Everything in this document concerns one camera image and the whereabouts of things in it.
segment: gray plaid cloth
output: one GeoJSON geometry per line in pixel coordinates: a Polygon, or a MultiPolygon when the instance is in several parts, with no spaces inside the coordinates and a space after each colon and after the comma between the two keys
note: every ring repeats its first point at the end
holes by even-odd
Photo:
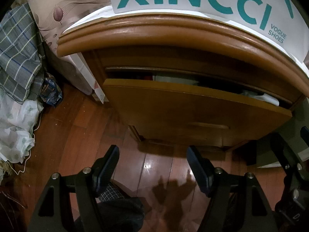
{"type": "Polygon", "coordinates": [[[0,23],[0,86],[16,102],[40,95],[42,58],[40,33],[28,3],[8,11],[0,23]]]}

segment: metal bolt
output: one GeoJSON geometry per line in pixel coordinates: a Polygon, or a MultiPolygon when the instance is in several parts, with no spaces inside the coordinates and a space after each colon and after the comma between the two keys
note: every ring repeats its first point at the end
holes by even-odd
{"type": "Polygon", "coordinates": [[[223,169],[221,167],[216,167],[214,169],[214,172],[217,173],[217,174],[222,174],[223,173],[223,169]]]}
{"type": "Polygon", "coordinates": [[[247,177],[248,177],[249,179],[253,179],[253,178],[254,178],[254,174],[253,174],[253,173],[248,172],[248,173],[247,173],[247,177]]]}
{"type": "Polygon", "coordinates": [[[302,165],[300,165],[299,163],[297,163],[297,169],[300,171],[302,170],[302,165]]]}
{"type": "Polygon", "coordinates": [[[82,170],[83,173],[90,173],[91,172],[91,168],[90,167],[85,167],[83,170],[82,170]]]}
{"type": "Polygon", "coordinates": [[[59,177],[59,174],[58,173],[53,173],[52,174],[52,179],[55,180],[59,177]]]}
{"type": "Polygon", "coordinates": [[[297,199],[298,197],[299,197],[299,192],[298,192],[297,189],[294,189],[294,191],[293,191],[293,198],[297,199]]]}

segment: wavy line pattern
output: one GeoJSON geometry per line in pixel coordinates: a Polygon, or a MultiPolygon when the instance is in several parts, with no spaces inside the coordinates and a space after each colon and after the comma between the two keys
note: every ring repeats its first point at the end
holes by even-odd
{"type": "MultiPolygon", "coordinates": [[[[110,5],[111,0],[62,0],[56,4],[63,10],[62,20],[65,20],[66,15],[79,4],[102,4],[102,7],[110,5]]],[[[54,9],[49,13],[48,17],[43,23],[40,23],[39,29],[41,31],[50,31],[57,26],[61,25],[61,22],[55,21],[53,17],[54,9]]]]}

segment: white cloth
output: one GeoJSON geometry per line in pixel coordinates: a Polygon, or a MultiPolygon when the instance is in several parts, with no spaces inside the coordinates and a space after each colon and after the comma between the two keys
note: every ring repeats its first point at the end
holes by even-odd
{"type": "Polygon", "coordinates": [[[12,163],[24,161],[34,146],[32,131],[42,110],[38,100],[19,104],[0,88],[0,159],[12,163]]]}

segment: wooden floor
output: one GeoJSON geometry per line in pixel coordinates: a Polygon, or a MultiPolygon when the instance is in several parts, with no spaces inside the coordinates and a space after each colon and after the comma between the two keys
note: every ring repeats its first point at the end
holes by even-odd
{"type": "MultiPolygon", "coordinates": [[[[120,160],[113,180],[129,195],[141,197],[147,212],[140,231],[196,231],[209,199],[196,185],[185,158],[186,147],[138,143],[108,104],[97,104],[68,84],[64,84],[63,93],[64,101],[57,108],[44,110],[26,172],[14,180],[15,197],[27,206],[21,209],[25,226],[52,173],[77,173],[92,166],[115,144],[120,148],[120,160]]],[[[247,167],[232,153],[204,156],[228,173],[255,173],[272,208],[280,199],[284,178],[281,168],[247,167]]],[[[71,197],[77,217],[76,198],[73,194],[71,197]]]]}

